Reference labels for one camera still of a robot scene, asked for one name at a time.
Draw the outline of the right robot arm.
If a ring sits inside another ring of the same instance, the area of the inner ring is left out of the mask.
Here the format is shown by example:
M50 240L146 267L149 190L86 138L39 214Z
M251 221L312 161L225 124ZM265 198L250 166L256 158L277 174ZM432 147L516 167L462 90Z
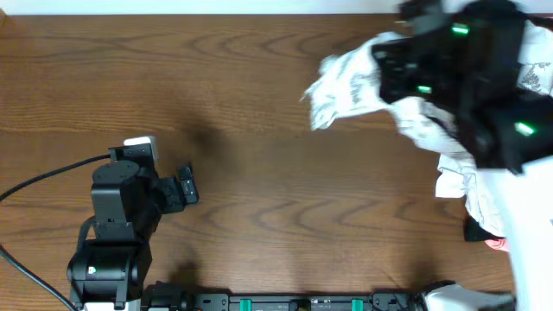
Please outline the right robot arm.
M426 295L445 309L552 307L552 99L518 85L526 26L544 24L511 1L475 1L446 13L439 1L407 1L409 37L376 45L380 98L428 100L449 112L448 134L474 158L496 195L510 249L516 295L455 286Z

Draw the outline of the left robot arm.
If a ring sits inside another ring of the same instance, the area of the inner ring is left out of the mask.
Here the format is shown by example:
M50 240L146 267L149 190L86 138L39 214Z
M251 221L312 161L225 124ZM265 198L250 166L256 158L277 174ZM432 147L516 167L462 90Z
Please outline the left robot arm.
M152 263L149 241L162 215L180 213L199 201L191 166L161 178L150 162L119 160L92 174L94 217L83 226L67 266L70 301L78 310L92 305L124 310L142 298Z

